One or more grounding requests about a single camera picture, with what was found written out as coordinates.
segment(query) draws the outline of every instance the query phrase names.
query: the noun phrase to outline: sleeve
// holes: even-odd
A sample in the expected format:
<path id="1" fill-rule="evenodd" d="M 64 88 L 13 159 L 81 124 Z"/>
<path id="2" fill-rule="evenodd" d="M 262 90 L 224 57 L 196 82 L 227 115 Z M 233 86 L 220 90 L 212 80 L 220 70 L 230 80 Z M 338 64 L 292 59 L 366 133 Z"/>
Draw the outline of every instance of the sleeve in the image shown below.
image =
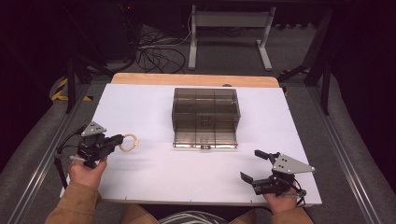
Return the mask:
<path id="1" fill-rule="evenodd" d="M 97 189 L 70 182 L 46 223 L 93 223 L 95 208 L 101 199 Z"/>
<path id="2" fill-rule="evenodd" d="M 313 224 L 314 222 L 302 207 L 298 207 L 273 215 L 272 223 L 273 224 L 283 224 L 283 223 Z"/>

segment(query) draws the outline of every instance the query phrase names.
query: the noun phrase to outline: metal leg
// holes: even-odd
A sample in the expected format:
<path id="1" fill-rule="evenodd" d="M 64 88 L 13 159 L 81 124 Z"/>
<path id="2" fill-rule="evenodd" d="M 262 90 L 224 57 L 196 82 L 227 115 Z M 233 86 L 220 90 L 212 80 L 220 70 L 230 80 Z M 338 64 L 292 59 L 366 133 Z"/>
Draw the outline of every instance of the metal leg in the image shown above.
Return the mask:
<path id="1" fill-rule="evenodd" d="M 74 59 L 71 58 L 67 64 L 67 109 L 66 114 L 70 113 L 76 103 L 76 83 L 75 83 L 75 67 Z"/>
<path id="2" fill-rule="evenodd" d="M 330 66 L 326 63 L 323 73 L 322 90 L 320 95 L 320 105 L 322 106 L 325 115 L 329 115 L 328 103 L 329 103 L 329 88 L 330 88 Z"/>
<path id="3" fill-rule="evenodd" d="M 257 47 L 259 48 L 260 55 L 262 56 L 262 63 L 264 64 L 265 71 L 268 71 L 268 72 L 272 71 L 272 65 L 271 65 L 270 59 L 268 57 L 267 50 L 265 49 L 265 43 L 267 42 L 268 35 L 271 30 L 272 21 L 275 16 L 275 11 L 276 11 L 276 8 L 271 7 L 271 10 L 269 13 L 269 18 L 267 19 L 267 24 L 265 25 L 265 30 L 264 30 L 264 34 L 262 36 L 262 40 L 257 40 Z"/>
<path id="4" fill-rule="evenodd" d="M 196 22 L 195 22 L 196 5 L 192 6 L 191 11 L 191 44 L 190 44 L 190 58 L 189 69 L 195 69 L 195 62 L 197 56 L 197 39 L 196 39 Z"/>

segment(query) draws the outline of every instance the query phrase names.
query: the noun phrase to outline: human hand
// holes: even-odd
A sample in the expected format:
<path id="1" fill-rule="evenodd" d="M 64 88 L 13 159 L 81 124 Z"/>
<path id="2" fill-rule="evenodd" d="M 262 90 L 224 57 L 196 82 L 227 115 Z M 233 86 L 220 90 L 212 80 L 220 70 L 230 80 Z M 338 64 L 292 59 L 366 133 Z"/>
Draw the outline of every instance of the human hand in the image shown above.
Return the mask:
<path id="1" fill-rule="evenodd" d="M 270 209 L 274 215 L 293 209 L 297 206 L 296 197 L 288 197 L 288 195 L 297 195 L 294 188 L 291 188 L 288 192 L 275 196 L 275 194 L 263 194 L 264 199 L 270 204 Z"/>
<path id="2" fill-rule="evenodd" d="M 97 189 L 106 167 L 107 157 L 101 159 L 94 169 L 85 166 L 82 161 L 72 161 L 69 166 L 70 180 Z"/>

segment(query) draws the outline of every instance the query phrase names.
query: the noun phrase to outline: white table surface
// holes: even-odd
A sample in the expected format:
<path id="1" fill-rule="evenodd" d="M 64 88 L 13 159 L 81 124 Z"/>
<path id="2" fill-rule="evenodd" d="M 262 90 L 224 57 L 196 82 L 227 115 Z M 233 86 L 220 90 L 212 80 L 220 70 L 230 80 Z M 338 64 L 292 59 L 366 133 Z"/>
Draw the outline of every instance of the white table surface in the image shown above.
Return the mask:
<path id="1" fill-rule="evenodd" d="M 139 146 L 130 152 L 116 147 L 108 156 L 99 188 L 105 201 L 264 205 L 264 198 L 240 177 L 240 172 L 255 180 L 272 174 L 271 162 L 256 157 L 255 149 L 281 152 L 308 163 L 280 88 L 234 88 L 241 111 L 236 131 L 238 148 L 174 148 L 175 87 L 106 85 L 92 120 L 107 129 L 107 137 L 135 134 Z M 128 147 L 132 142 L 133 138 L 125 138 L 123 145 Z M 313 174 L 297 174 L 296 179 L 307 191 L 306 204 L 321 204 Z"/>

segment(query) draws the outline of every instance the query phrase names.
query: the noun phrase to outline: transparent storage container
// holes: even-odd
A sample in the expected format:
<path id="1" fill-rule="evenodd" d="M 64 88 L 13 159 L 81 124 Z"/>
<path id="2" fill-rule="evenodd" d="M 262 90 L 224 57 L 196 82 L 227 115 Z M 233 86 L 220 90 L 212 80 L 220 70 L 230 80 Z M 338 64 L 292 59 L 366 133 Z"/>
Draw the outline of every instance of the transparent storage container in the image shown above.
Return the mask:
<path id="1" fill-rule="evenodd" d="M 175 88 L 174 147 L 237 147 L 240 120 L 235 89 Z"/>

